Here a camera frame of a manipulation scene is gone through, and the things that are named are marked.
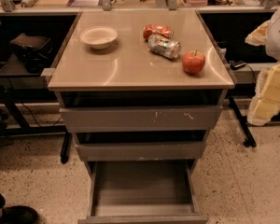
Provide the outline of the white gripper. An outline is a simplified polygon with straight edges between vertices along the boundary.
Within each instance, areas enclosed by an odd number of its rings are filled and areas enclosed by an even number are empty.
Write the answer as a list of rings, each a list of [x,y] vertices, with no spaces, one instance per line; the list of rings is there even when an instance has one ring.
[[[246,44],[264,46],[269,22],[265,21],[246,38]],[[248,108],[247,121],[263,126],[280,111],[280,63],[270,70],[262,69],[258,75],[255,96]]]

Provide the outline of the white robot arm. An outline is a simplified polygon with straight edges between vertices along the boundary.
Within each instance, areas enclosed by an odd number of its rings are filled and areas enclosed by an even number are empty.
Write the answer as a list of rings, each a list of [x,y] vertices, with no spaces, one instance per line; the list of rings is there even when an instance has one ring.
[[[266,54],[277,60],[269,70],[260,71],[256,94],[248,109],[247,121],[256,126],[263,126],[280,111],[280,8],[268,21],[249,34],[245,42],[252,46],[263,45]]]

